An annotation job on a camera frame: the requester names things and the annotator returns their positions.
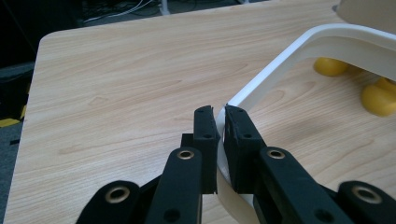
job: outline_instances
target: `wooden table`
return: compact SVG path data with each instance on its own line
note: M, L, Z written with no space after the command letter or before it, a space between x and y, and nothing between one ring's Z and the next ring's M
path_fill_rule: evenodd
M74 223L115 180L163 171L193 111L215 114L307 29L342 22L336 0L284 0L64 31L40 44L6 223ZM396 197L396 117L360 103L375 76L298 63L249 114L321 184L357 179ZM235 223L215 195L204 223Z

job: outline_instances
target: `light wood tabletop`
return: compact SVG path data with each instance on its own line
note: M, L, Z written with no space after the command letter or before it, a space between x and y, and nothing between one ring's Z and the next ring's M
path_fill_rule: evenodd
M5 223L75 223L115 180L161 174L193 111L221 107L306 30L342 22L337 0L280 0L48 35L40 43ZM269 146L320 184L361 180L396 197L396 117L361 107L376 76L294 66L249 111ZM237 223L205 195L203 223Z

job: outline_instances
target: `yellow sphere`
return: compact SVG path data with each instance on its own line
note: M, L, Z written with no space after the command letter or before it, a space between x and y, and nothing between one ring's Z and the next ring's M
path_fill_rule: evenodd
M386 117L396 112L396 84L381 77L361 92L361 103L369 112Z
M331 58L318 58L314 63L314 69L319 74L328 77L339 76L348 68L348 63L331 59Z

